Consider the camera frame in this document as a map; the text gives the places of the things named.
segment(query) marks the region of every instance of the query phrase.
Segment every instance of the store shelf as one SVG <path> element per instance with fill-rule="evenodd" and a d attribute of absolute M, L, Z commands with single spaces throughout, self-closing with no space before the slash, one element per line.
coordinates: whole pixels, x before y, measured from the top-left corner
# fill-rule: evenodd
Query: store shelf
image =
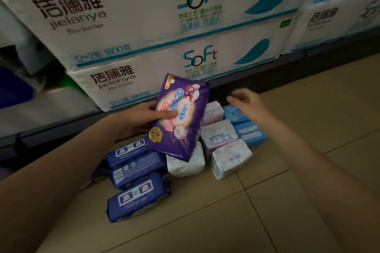
<path fill-rule="evenodd" d="M 274 61 L 215 78 L 209 81 L 211 100 L 221 100 L 222 97 L 229 94 L 229 89 L 241 86 L 241 84 L 244 85 L 246 81 L 250 88 L 262 92 L 378 53 L 380 52 L 378 40 L 380 40 L 380 27 L 315 48 L 286 54 Z M 329 60 L 329 55 L 333 56 L 332 61 Z M 255 81 L 260 82 L 260 84 L 253 86 Z M 101 118 L 127 108 L 123 107 L 112 112 L 93 112 L 49 126 L 21 132 L 18 135 L 0 138 L 0 161 L 13 158 L 20 151 L 25 152 L 25 150 L 38 145 L 78 134 Z"/>

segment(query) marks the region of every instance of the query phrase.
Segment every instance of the light blue sanitary pad package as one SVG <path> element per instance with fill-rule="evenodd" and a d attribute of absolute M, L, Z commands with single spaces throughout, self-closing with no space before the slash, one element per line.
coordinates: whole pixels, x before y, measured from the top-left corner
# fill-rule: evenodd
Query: light blue sanitary pad package
<path fill-rule="evenodd" d="M 169 198 L 170 180 L 155 174 L 108 199 L 107 215 L 111 223 L 134 217 Z"/>
<path fill-rule="evenodd" d="M 243 139 L 248 147 L 258 147 L 268 138 L 268 136 L 260 131 L 258 126 L 253 122 L 236 125 L 234 126 L 234 129 L 239 138 Z"/>
<path fill-rule="evenodd" d="M 153 173 L 166 172 L 166 164 L 161 154 L 150 151 L 112 171 L 111 181 L 116 189 L 122 190 Z"/>
<path fill-rule="evenodd" d="M 224 119 L 229 120 L 234 126 L 250 121 L 236 106 L 224 107 Z"/>
<path fill-rule="evenodd" d="M 115 168 L 139 155 L 147 153 L 149 149 L 145 147 L 145 138 L 141 138 L 131 144 L 110 151 L 106 154 L 108 166 Z"/>

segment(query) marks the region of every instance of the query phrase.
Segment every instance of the cartoon girl illustration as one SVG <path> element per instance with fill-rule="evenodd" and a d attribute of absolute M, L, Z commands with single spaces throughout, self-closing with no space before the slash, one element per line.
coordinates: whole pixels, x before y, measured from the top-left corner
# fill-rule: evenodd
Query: cartoon girl illustration
<path fill-rule="evenodd" d="M 198 89 L 200 86 L 198 84 L 188 85 L 185 87 L 184 97 L 188 97 L 190 102 L 194 102 L 199 97 Z"/>

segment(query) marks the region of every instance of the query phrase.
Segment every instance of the sanitary pad package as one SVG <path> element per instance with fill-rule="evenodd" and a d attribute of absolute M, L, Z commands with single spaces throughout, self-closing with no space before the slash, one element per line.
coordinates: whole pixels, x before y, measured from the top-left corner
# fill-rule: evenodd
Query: sanitary pad package
<path fill-rule="evenodd" d="M 205 155 L 209 158 L 212 152 L 239 137 L 229 120 L 222 120 L 208 126 L 201 127 L 201 140 L 204 144 Z"/>
<path fill-rule="evenodd" d="M 234 126 L 234 128 L 236 134 L 243 139 L 248 147 L 258 147 L 268 138 L 253 122 L 242 123 Z"/>
<path fill-rule="evenodd" d="M 206 111 L 204 112 L 201 126 L 207 126 L 218 121 L 222 121 L 224 111 L 219 102 L 213 101 L 207 104 Z"/>
<path fill-rule="evenodd" d="M 68 74 L 102 110 L 109 111 L 156 97 L 168 72 L 192 80 L 210 80 L 278 58 L 295 16 L 263 21 Z"/>
<path fill-rule="evenodd" d="M 252 152 L 242 139 L 216 149 L 212 153 L 211 169 L 216 179 L 226 178 L 251 158 Z"/>
<path fill-rule="evenodd" d="M 133 187 L 108 199 L 107 215 L 110 222 L 134 217 L 169 198 L 170 180 L 155 174 Z"/>
<path fill-rule="evenodd" d="M 111 168 L 115 168 L 125 162 L 128 162 L 131 159 L 139 155 L 143 155 L 147 153 L 149 149 L 145 147 L 145 138 L 141 138 L 131 144 L 120 147 L 116 150 L 108 152 L 106 154 L 106 159 L 108 165 Z"/>
<path fill-rule="evenodd" d="M 166 171 L 166 164 L 160 153 L 151 151 L 112 171 L 111 180 L 116 189 L 122 190 L 150 174 L 164 174 Z"/>
<path fill-rule="evenodd" d="M 150 124 L 146 147 L 188 162 L 199 139 L 199 128 L 209 99 L 204 81 L 192 81 L 167 74 L 157 100 L 156 111 L 176 110 L 174 119 Z"/>
<path fill-rule="evenodd" d="M 3 1 L 74 71 L 294 13 L 304 0 Z"/>
<path fill-rule="evenodd" d="M 224 107 L 224 119 L 229 120 L 234 126 L 250 121 L 236 106 Z"/>
<path fill-rule="evenodd" d="M 380 0 L 306 0 L 283 54 L 378 26 L 379 9 Z"/>
<path fill-rule="evenodd" d="M 166 156 L 166 161 L 169 173 L 175 177 L 185 177 L 201 173 L 205 165 L 202 145 L 198 141 L 197 147 L 189 162 L 179 160 L 169 155 Z"/>

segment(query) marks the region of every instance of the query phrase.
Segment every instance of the tiled floor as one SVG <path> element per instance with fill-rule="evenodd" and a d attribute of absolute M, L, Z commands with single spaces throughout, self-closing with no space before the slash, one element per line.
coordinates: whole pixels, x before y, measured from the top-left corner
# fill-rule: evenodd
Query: tiled floor
<path fill-rule="evenodd" d="M 261 97 L 310 144 L 380 192 L 379 76 L 380 54 Z M 268 140 L 253 153 L 221 181 L 209 167 L 173 179 L 171 198 L 114 224 L 106 201 L 118 191 L 104 180 L 77 195 L 38 252 L 340 252 L 276 145 Z"/>

